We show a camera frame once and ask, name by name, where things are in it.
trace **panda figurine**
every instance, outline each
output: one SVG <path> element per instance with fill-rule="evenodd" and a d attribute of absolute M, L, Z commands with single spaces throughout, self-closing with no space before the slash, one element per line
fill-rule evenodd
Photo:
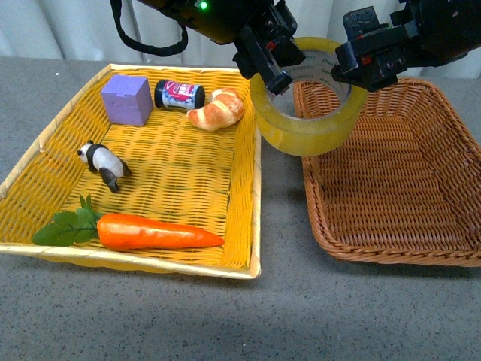
<path fill-rule="evenodd" d="M 102 180 L 112 193 L 120 191 L 117 178 L 132 175 L 127 164 L 102 144 L 88 141 L 77 154 L 82 162 L 89 164 L 91 172 L 100 171 Z"/>

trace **purple foam block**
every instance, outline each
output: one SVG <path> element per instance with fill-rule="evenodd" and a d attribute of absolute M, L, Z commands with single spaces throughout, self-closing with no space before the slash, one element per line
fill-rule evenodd
<path fill-rule="evenodd" d="M 146 77 L 114 75 L 101 90 L 112 123 L 143 126 L 153 109 Z"/>

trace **gray table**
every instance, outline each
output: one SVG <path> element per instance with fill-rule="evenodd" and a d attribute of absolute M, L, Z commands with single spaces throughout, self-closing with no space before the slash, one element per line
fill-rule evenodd
<path fill-rule="evenodd" d="M 0 58 L 0 179 L 105 62 Z M 481 141 L 481 80 L 433 80 Z M 262 276 L 0 255 L 0 359 L 481 359 L 481 270 L 338 262 L 298 158 L 262 145 Z"/>

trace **green leaf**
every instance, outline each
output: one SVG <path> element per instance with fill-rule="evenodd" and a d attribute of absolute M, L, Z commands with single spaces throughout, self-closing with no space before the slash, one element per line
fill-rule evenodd
<path fill-rule="evenodd" d="M 86 208 L 87 207 L 87 203 L 85 202 L 85 198 L 82 197 L 82 195 L 80 194 L 80 206 L 82 208 Z"/>
<path fill-rule="evenodd" d="M 87 196 L 87 207 L 92 209 L 92 197 L 90 195 Z"/>
<path fill-rule="evenodd" d="M 59 212 L 53 222 L 35 233 L 34 244 L 44 246 L 71 246 L 98 237 L 97 213 L 92 209 L 78 208 L 77 212 Z"/>
<path fill-rule="evenodd" d="M 65 225 L 77 222 L 77 215 L 75 212 L 59 212 L 53 215 L 53 222 L 58 225 Z"/>
<path fill-rule="evenodd" d="M 62 236 L 62 227 L 58 224 L 51 223 L 41 228 L 33 236 L 33 244 L 39 246 L 71 246 L 74 243 L 73 239 L 65 239 Z"/>

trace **roll of tape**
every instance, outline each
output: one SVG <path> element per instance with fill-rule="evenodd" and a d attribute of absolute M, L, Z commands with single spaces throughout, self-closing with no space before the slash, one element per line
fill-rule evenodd
<path fill-rule="evenodd" d="M 339 46 L 324 38 L 298 38 L 296 44 L 306 59 L 300 65 L 283 68 L 298 81 L 324 84 L 339 98 L 334 112 L 319 118 L 301 119 L 281 113 L 274 106 L 275 95 L 269 92 L 259 74 L 250 81 L 251 99 L 257 111 L 257 125 L 262 136 L 278 150 L 294 156 L 327 153 L 349 137 L 358 119 L 367 91 L 332 79 L 334 52 Z"/>

